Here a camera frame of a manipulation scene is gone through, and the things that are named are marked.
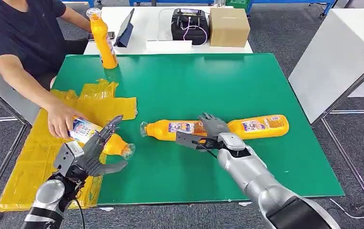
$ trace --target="gray carpet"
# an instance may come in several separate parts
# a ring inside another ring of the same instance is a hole
[[[107,0],[106,4],[125,6],[128,2]],[[83,14],[87,9],[83,4],[71,6]],[[310,7],[308,4],[255,4],[250,19],[249,41],[252,49],[254,52],[274,53],[288,77],[321,24],[320,12],[321,6],[316,4]],[[67,39],[75,40],[86,36],[85,32],[64,21],[59,23]],[[341,108],[364,109],[364,99],[347,99]],[[327,120],[364,179],[364,115],[330,115]],[[346,193],[345,197],[337,198],[338,202],[350,213],[360,214],[354,210],[353,205],[364,201],[362,190],[323,125],[319,123],[313,130]],[[18,126],[15,122],[0,124],[0,161],[17,131]],[[14,159],[8,171],[11,171],[13,165]],[[9,172],[3,176],[0,193],[8,177]],[[343,229],[364,229],[364,219],[347,217],[328,199],[317,201],[328,209]],[[5,213],[0,229],[18,228],[25,214],[25,212]],[[87,229],[264,228],[257,210],[252,205],[243,207],[237,203],[117,207],[110,212],[94,208],[84,210],[84,215]],[[81,228],[78,210],[66,212],[62,228]]]

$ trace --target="plastic bottle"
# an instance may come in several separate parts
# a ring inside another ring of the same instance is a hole
[[[98,8],[90,8],[86,11],[86,15],[91,21],[91,31],[99,49],[100,58],[102,59],[103,67],[106,69],[116,68],[118,61],[112,42],[107,35],[107,25],[101,17],[102,11]]]
[[[286,117],[279,114],[233,120],[227,126],[232,133],[235,133],[243,140],[277,137],[289,131],[289,123]]]
[[[282,136],[289,130],[286,117],[279,114],[233,120],[227,126],[243,140]],[[176,131],[179,129],[194,135],[207,135],[201,121],[159,120],[149,124],[142,122],[140,125],[142,136],[152,136],[165,141],[175,141]]]
[[[96,131],[102,130],[100,126],[81,117],[74,117],[73,125],[74,129],[69,131],[69,136],[82,144],[85,144]],[[121,155],[125,159],[129,159],[135,150],[136,146],[134,144],[128,144],[119,135],[113,134],[107,141],[103,153]]]
[[[194,135],[206,136],[201,121],[169,121],[159,120],[155,123],[142,122],[140,131],[142,136],[152,136],[158,140],[175,141],[176,131],[183,130]]]

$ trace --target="dark blue t-shirt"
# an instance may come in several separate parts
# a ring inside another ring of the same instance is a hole
[[[0,0],[0,55],[16,55],[36,79],[57,73],[65,58],[64,37],[57,22],[65,12],[59,0],[27,0],[21,12]]]

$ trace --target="man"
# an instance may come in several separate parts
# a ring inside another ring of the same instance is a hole
[[[17,92],[48,112],[48,128],[68,138],[73,116],[50,90],[66,54],[82,54],[87,40],[65,41],[56,20],[61,17],[90,31],[90,23],[59,0],[0,0],[0,73]]]

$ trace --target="bottle label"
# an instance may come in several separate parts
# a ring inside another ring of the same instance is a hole
[[[256,119],[250,119],[248,121],[243,121],[242,124],[245,132],[265,130],[269,128],[278,128],[285,126],[284,121],[281,120],[279,116],[264,118],[263,122],[262,121],[260,122]]]
[[[256,130],[265,130],[267,127],[265,124],[260,123],[257,120],[249,120],[242,122],[244,131],[245,132],[251,132]]]
[[[69,131],[69,136],[84,144],[95,134],[96,131],[100,131],[102,129],[98,125],[78,117],[74,119],[73,126],[74,129]]]
[[[204,133],[202,122],[171,122],[168,125],[168,132],[176,133],[181,130],[188,134]]]
[[[112,54],[115,54],[115,49],[113,48],[112,41],[110,40],[108,35],[106,35],[106,42],[107,42],[107,45],[109,46],[110,52]]]

